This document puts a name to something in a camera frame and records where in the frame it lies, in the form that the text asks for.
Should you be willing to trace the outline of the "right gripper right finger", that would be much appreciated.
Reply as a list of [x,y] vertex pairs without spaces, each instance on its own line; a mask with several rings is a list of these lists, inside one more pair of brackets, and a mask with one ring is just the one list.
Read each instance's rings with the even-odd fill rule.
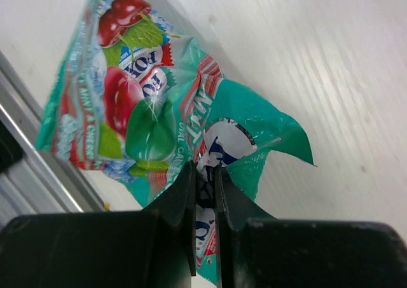
[[218,287],[405,287],[406,244],[389,225],[276,219],[214,173]]

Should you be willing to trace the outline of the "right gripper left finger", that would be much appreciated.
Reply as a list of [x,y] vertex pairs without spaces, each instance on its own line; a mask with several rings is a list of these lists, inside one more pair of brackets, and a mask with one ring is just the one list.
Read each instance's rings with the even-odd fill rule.
[[195,168],[139,211],[37,214],[1,231],[2,287],[190,287]]

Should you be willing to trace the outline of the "green Fox's candy bag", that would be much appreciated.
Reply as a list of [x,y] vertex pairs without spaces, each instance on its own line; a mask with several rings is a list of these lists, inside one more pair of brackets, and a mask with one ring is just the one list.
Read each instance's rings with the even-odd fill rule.
[[240,83],[145,0],[88,0],[45,106],[36,147],[125,185],[143,207],[197,171],[198,274],[215,284],[213,174],[251,199],[268,154],[313,163],[291,116]]

